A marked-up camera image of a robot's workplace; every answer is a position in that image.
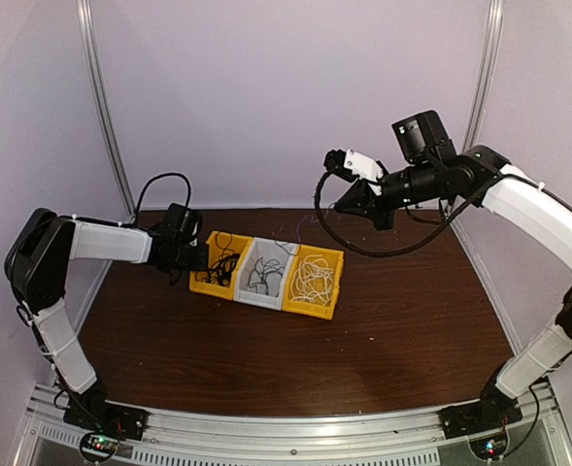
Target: robotic arm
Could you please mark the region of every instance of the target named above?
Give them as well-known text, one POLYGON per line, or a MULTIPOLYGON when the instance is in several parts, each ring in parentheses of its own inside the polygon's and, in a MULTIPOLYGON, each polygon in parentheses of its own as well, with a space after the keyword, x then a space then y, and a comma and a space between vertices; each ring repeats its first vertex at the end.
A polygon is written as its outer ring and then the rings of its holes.
MULTIPOLYGON (((459 213, 473 204, 503 216, 555 254, 572 271, 572 208, 565 205, 543 183, 535 183, 510 162, 485 147, 476 146, 456 154, 438 115, 425 112, 393 124, 400 148, 410 166, 388 173, 380 162, 353 150, 333 150, 325 158, 327 173, 353 183, 334 209, 343 214, 369 218, 377 229, 390 229, 396 209, 419 202, 456 196, 465 204, 446 217, 440 233, 459 213)), ((361 250, 341 239, 319 215, 320 223, 340 244, 370 256, 392 256, 404 250, 361 250)), ((562 310, 531 343, 499 368, 482 390, 476 403, 448 407, 441 412, 447 438, 471 435, 498 428, 502 422, 521 420, 517 397, 547 376, 572 354, 572 287, 563 299, 562 310)))
POLYGON ((106 402, 106 387, 84 356, 68 319, 65 281, 69 261, 101 259, 148 264, 170 274, 206 270, 208 246, 197 243, 201 215, 171 204, 164 219, 145 229, 135 223, 57 216, 37 209, 5 260, 18 312, 69 395, 64 420, 115 438, 140 440, 146 412, 106 402))

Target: bundle of black cable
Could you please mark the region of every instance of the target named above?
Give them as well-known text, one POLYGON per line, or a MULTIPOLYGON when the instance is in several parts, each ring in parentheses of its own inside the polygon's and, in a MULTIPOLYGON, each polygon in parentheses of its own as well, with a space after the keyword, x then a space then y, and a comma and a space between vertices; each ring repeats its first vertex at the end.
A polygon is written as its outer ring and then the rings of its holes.
POLYGON ((229 287, 231 285, 231 276, 238 265, 238 259, 240 259, 240 254, 237 253, 222 255, 206 271, 205 282, 229 287))

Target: brown wooden table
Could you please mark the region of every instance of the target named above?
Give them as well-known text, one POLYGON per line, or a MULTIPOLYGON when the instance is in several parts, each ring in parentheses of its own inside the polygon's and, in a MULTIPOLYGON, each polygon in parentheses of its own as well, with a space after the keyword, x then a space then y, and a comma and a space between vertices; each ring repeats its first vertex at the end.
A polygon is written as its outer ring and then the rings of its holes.
MULTIPOLYGON (((213 229, 294 241, 302 210, 204 213, 213 229)), ((160 213, 142 214, 154 223, 160 213)), ((396 217, 375 232, 352 216, 335 228, 370 249, 406 246, 430 225, 396 217)), ((303 243, 339 249, 305 220, 303 243)), ((476 274, 451 230, 406 256, 345 253, 332 321, 255 308, 175 286, 151 267, 116 263, 81 333, 112 400, 220 415, 389 412, 476 397, 511 355, 476 274)))

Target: storage bin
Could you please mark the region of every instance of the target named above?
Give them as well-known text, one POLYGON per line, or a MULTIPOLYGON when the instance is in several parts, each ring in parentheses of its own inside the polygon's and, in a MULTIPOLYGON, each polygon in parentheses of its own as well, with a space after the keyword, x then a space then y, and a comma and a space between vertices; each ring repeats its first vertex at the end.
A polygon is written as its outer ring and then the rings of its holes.
POLYGON ((236 268, 232 272, 229 286, 221 286, 217 283, 207 283, 208 273, 191 272, 189 289, 195 293, 209 294, 218 298, 233 300, 238 271, 245 260, 245 256, 251 246, 253 237, 240 236, 227 233, 225 231, 213 231, 206 242, 210 248, 210 259, 208 264, 213 267, 224 255, 232 253, 240 254, 236 268))
POLYGON ((279 311, 298 248, 294 243, 254 238, 238 270, 234 301, 279 311))
MULTIPOLYGON (((326 250, 323 248, 314 248, 312 246, 301 245, 290 269, 286 283, 286 295, 284 299, 283 309, 289 313, 303 314, 305 316, 313 316, 331 320, 335 312, 335 305, 340 293, 340 279, 342 278, 342 269, 344 268, 344 253, 340 250, 326 250), (314 302, 305 302, 296 299, 295 296, 300 295, 295 287, 296 273, 305 259, 316 260, 324 259, 326 265, 333 272, 333 284, 330 292, 330 301, 324 304, 321 298, 316 298, 314 302)), ((316 279, 310 281, 311 287, 316 291, 322 291, 325 287, 324 279, 316 279)))

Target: yellow tray compartment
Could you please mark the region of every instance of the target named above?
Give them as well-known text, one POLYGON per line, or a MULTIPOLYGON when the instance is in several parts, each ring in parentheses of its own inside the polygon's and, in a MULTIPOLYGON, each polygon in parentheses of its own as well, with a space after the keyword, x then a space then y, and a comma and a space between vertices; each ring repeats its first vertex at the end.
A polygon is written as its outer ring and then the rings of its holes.
MULTIPOLYGON (((344 268, 344 253, 340 250, 326 250, 324 248, 315 248, 313 246, 301 245, 298 254, 294 257, 292 268, 289 271, 286 282, 286 295, 284 297, 283 310, 288 313, 303 314, 305 316, 319 317, 326 320, 333 319, 335 305, 340 294, 340 279, 342 278, 342 270, 344 268), (333 290, 331 292, 331 301, 324 305, 322 302, 304 302, 293 299, 292 281, 294 275, 301 265, 301 262, 309 256, 314 258, 323 258, 329 268, 333 270, 333 290)), ((323 287, 323 283, 318 283, 318 287, 323 287)))
POLYGON ((240 254, 236 268, 232 272, 231 281, 229 286, 221 286, 216 283, 206 283, 208 274, 206 272, 191 272, 190 273, 190 291, 195 293, 209 294, 211 296, 216 296, 217 298, 228 299, 232 301, 234 299, 234 290, 236 289, 236 282, 238 280, 238 272, 240 266, 242 265, 249 247, 251 246, 253 237, 251 236, 241 236, 233 235, 227 233, 226 231, 213 231, 210 234, 210 238, 206 242, 210 248, 210 259, 208 264, 212 267, 215 262, 217 262, 220 256, 223 254, 223 249, 227 249, 227 253, 240 254))

